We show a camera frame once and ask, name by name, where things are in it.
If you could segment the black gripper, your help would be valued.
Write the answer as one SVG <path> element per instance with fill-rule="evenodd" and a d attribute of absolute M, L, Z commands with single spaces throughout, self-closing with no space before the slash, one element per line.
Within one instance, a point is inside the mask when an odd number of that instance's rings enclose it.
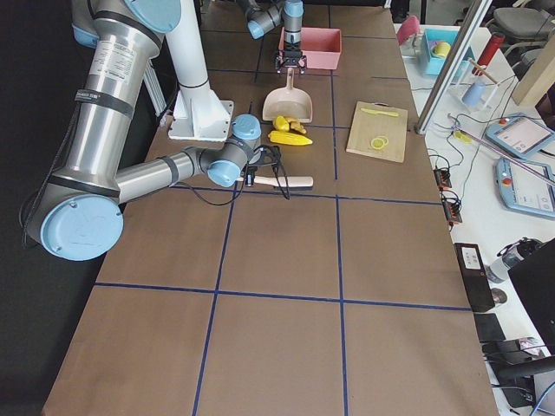
<path fill-rule="evenodd" d="M 307 57 L 301 51 L 279 50 L 276 54 L 274 66 L 281 74 L 284 68 L 297 68 L 300 75 L 306 71 Z"/>
<path fill-rule="evenodd" d="M 254 158 L 247 163 L 245 186 L 254 186 L 257 169 L 270 166 L 275 177 L 281 166 L 281 152 L 278 146 L 260 145 L 255 149 Z"/>

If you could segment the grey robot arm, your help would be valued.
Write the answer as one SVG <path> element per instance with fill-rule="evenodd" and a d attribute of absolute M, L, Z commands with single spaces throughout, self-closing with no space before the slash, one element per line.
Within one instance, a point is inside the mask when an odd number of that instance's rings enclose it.
<path fill-rule="evenodd" d="M 237 5 L 244 12 L 247 29 L 253 39 L 259 39 L 279 26 L 283 27 L 284 44 L 275 57 L 275 69 L 280 73 L 284 68 L 294 68 L 303 74 L 307 67 L 307 57 L 301 45 L 304 3 L 274 1 L 267 9 L 251 0 L 237 1 Z"/>
<path fill-rule="evenodd" d="M 191 1 L 74 1 L 76 41 L 95 52 L 75 95 L 69 130 L 23 223 L 26 236 L 72 261 L 110 250 L 124 226 L 120 206 L 183 179 L 205 174 L 223 187 L 260 164 L 256 117 L 232 117 L 212 91 Z M 148 67 L 163 46 L 178 80 L 179 139 L 193 144 L 171 156 L 120 168 L 121 154 Z"/>

